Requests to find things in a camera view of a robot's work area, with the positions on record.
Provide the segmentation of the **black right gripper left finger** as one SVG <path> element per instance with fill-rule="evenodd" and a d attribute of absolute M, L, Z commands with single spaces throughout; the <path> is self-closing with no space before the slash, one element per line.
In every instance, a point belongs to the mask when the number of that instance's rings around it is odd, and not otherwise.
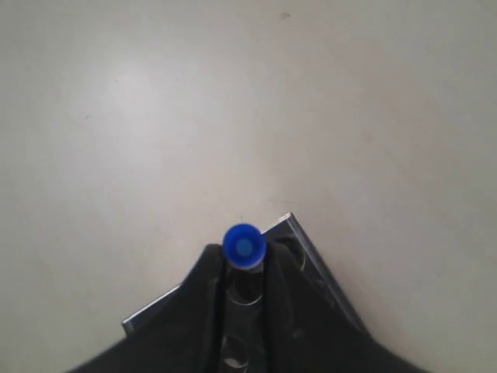
<path fill-rule="evenodd" d="M 149 322 L 73 372 L 216 372 L 220 360 L 226 261 L 205 246 L 165 307 Z"/>

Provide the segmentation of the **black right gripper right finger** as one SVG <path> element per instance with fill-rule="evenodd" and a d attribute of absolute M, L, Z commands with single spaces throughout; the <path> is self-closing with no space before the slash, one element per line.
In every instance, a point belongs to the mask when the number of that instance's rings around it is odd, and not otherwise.
<path fill-rule="evenodd" d="M 355 329 L 319 293 L 283 244 L 268 245 L 263 318 L 271 372 L 418 372 Z"/>

